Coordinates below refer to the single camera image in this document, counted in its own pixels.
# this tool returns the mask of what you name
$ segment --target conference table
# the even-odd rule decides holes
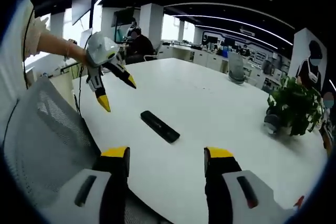
[[[268,94],[226,74],[178,59],[127,66],[137,89],[112,73],[102,77],[110,102],[106,112],[81,81],[81,113],[101,151],[129,146],[129,188],[174,224],[207,223],[204,147],[229,150],[291,208],[311,192],[327,156],[318,131],[278,139],[264,127]],[[78,95],[79,79],[73,81]],[[169,144],[140,118],[149,110],[180,133]]]

